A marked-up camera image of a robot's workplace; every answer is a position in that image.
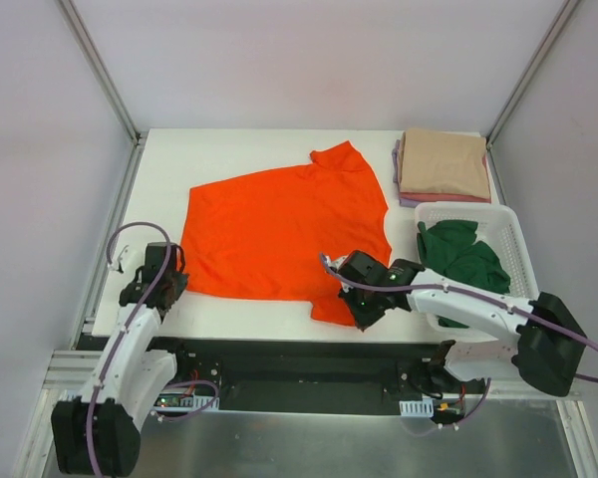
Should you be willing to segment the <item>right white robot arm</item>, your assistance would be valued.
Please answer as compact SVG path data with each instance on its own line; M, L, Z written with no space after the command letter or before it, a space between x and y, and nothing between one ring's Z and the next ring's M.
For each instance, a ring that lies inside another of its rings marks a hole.
M586 335L555 295L511 297L451 280L423 265L398 259L385 266L362 251L323 265L341 283L339 298L365 330L393 309L450 319L488 335L486 342L457 339L439 345L429 381L439 392L463 382L520 377L545 394L569 394Z

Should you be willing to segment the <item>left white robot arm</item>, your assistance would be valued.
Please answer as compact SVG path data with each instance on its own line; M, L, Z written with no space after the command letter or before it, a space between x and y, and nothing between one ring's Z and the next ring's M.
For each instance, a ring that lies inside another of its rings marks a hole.
M147 244L143 263L119 294L118 316L89 378L51 414L56 459L67 475L127 477L136 467L141 431L158 395L190 376L186 358L150 342L184 292L180 246Z

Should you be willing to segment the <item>orange t shirt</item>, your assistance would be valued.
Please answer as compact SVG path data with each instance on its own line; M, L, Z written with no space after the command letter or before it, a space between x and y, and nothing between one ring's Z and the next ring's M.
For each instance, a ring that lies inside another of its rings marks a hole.
M310 159L190 189L180 239L189 291L308 302L313 320L353 326L340 285L320 256L361 250L387 263L388 204L374 170L350 142L314 150Z

